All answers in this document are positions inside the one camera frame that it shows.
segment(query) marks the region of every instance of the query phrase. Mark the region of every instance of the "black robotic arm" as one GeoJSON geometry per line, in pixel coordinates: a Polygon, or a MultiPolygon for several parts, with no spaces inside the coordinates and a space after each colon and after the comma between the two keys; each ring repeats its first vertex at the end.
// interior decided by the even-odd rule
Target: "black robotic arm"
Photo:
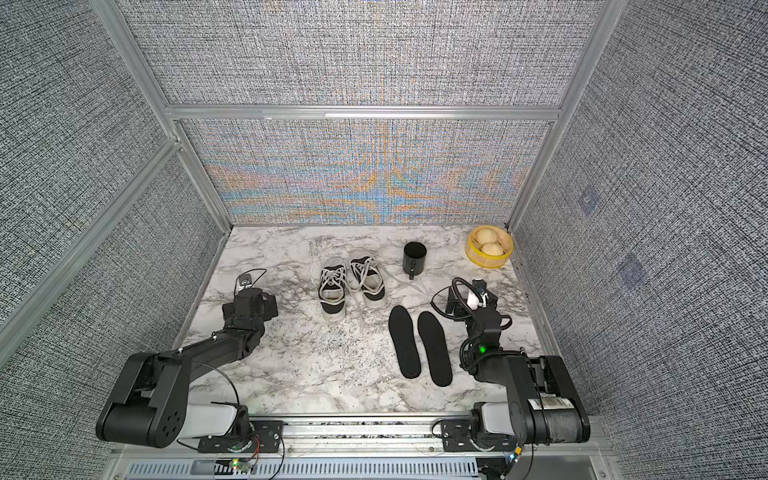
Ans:
{"type": "MultiPolygon", "coordinates": [[[[277,316],[275,296],[253,288],[249,280],[238,279],[245,288],[222,306],[224,328],[210,338],[128,358],[96,422],[99,439],[158,448],[176,439],[187,414],[190,382],[210,367],[249,356],[264,334],[264,322],[277,316]]],[[[232,430],[241,440],[250,436],[245,406],[238,409],[232,430]]]]}

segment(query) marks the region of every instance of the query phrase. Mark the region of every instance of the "fabric panel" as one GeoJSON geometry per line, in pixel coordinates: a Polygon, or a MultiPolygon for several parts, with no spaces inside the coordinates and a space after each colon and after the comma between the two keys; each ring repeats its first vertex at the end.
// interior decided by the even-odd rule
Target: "fabric panel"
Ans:
{"type": "Polygon", "coordinates": [[[184,121],[234,223],[504,223],[544,121],[184,121]]]}
{"type": "Polygon", "coordinates": [[[164,140],[87,1],[0,5],[0,325],[164,140]]]}
{"type": "Polygon", "coordinates": [[[171,159],[0,371],[3,479],[100,478],[96,420],[125,360],[169,349],[221,232],[171,159]]]}
{"type": "Polygon", "coordinates": [[[516,232],[629,479],[765,477],[766,12],[631,1],[516,232]]]}
{"type": "Polygon", "coordinates": [[[602,1],[118,4],[175,104],[559,105],[602,1]]]}

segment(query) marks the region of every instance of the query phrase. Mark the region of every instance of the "red wire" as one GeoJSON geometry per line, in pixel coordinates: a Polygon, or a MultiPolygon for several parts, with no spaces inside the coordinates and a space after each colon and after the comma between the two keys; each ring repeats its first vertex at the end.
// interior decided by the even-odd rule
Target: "red wire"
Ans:
{"type": "Polygon", "coordinates": [[[256,463],[259,462],[259,447],[261,446],[261,440],[259,440],[259,436],[256,435],[256,451],[253,452],[253,455],[250,456],[248,459],[248,462],[253,460],[254,457],[256,457],[256,463]]]}

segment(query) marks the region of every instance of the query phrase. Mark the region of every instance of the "aluminum frame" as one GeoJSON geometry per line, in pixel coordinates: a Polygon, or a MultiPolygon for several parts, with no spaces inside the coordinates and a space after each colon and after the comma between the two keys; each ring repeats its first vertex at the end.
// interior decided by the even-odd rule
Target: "aluminum frame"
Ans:
{"type": "Polygon", "coordinates": [[[224,236],[219,239],[219,244],[216,248],[216,254],[214,255],[214,258],[210,260],[210,265],[207,272],[205,273],[205,278],[203,279],[200,288],[197,289],[197,295],[194,297],[192,306],[190,307],[189,312],[187,312],[187,316],[184,318],[184,323],[182,323],[181,328],[179,329],[179,333],[176,335],[176,339],[174,340],[175,349],[181,347],[184,344],[184,339],[187,337],[190,325],[192,325],[192,320],[194,320],[197,309],[200,307],[200,302],[203,301],[203,297],[205,296],[205,291],[208,289],[210,279],[214,276],[214,272],[216,271],[216,267],[219,264],[221,254],[224,252],[224,247],[227,246],[227,240],[229,239],[230,236],[228,233],[225,233],[224,236]]]}
{"type": "Polygon", "coordinates": [[[541,179],[544,177],[549,162],[552,160],[555,151],[557,151],[565,131],[568,129],[568,122],[571,120],[581,100],[581,96],[587,88],[592,73],[598,65],[598,60],[627,2],[628,0],[605,0],[598,19],[590,32],[589,40],[584,46],[584,51],[571,78],[571,83],[568,85],[568,89],[563,97],[561,116],[546,134],[541,151],[539,151],[536,160],[531,166],[531,170],[520,186],[518,196],[515,198],[509,222],[507,222],[507,230],[509,232],[517,230],[525,214],[525,209],[531,203],[531,199],[536,193],[536,189],[541,183],[541,179]]]}
{"type": "MultiPolygon", "coordinates": [[[[502,452],[444,452],[442,440],[429,436],[429,428],[440,419],[467,419],[468,412],[387,412],[252,415],[251,420],[275,420],[283,427],[286,458],[481,458],[499,457],[502,452]],[[361,438],[360,435],[391,435],[361,438]],[[357,435],[358,438],[343,438],[357,435]]],[[[589,442],[538,445],[535,456],[587,456],[597,475],[607,480],[621,478],[616,458],[603,432],[601,418],[590,416],[592,434],[589,442]]],[[[282,452],[261,454],[262,458],[280,458],[282,452]]],[[[115,449],[102,478],[123,475],[134,460],[179,458],[232,458],[237,454],[201,454],[173,443],[165,449],[125,445],[115,449]]]]}
{"type": "Polygon", "coordinates": [[[421,120],[540,120],[559,119],[559,107],[496,106],[342,106],[342,105],[168,105],[174,120],[253,119],[253,120],[330,120],[330,119],[421,119],[421,120]]]}
{"type": "Polygon", "coordinates": [[[175,138],[167,139],[4,321],[0,326],[0,366],[11,358],[18,346],[40,323],[48,309],[180,147],[175,138]]]}
{"type": "Polygon", "coordinates": [[[182,144],[180,153],[181,163],[187,171],[197,192],[202,197],[210,215],[216,221],[222,233],[229,233],[232,226],[229,213],[224,206],[214,184],[205,172],[200,158],[192,148],[186,134],[166,112],[167,99],[157,83],[152,70],[141,53],[136,40],[114,0],[91,0],[91,6],[96,11],[104,29],[109,34],[114,46],[123,58],[129,72],[138,84],[141,93],[147,100],[158,123],[168,137],[178,139],[182,144]]]}
{"type": "Polygon", "coordinates": [[[554,332],[549,324],[547,313],[544,310],[544,306],[541,304],[541,299],[536,291],[536,286],[533,284],[533,279],[525,268],[523,255],[518,248],[515,248],[512,252],[510,263],[512,264],[512,268],[515,269],[518,285],[521,287],[523,294],[525,294],[525,304],[528,306],[528,314],[531,316],[533,327],[536,329],[536,335],[541,344],[541,349],[544,350],[545,355],[562,356],[558,341],[555,339],[554,332]]]}

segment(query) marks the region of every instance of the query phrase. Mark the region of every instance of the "vent grille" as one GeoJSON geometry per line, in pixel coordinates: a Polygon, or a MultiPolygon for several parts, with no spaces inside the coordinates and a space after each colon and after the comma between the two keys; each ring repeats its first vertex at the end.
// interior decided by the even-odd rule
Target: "vent grille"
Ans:
{"type": "MultiPolygon", "coordinates": [[[[139,478],[210,478],[193,475],[190,467],[194,460],[137,461],[128,469],[126,480],[139,478]]],[[[214,475],[219,480],[246,478],[234,475],[232,469],[214,464],[214,475]]],[[[249,478],[269,478],[280,467],[278,458],[262,458],[249,478]]],[[[286,458],[280,477],[288,478],[472,478],[478,476],[474,458],[286,458]]]]}
{"type": "Polygon", "coordinates": [[[128,478],[168,478],[189,475],[192,460],[152,460],[132,462],[128,467],[128,478]]]}

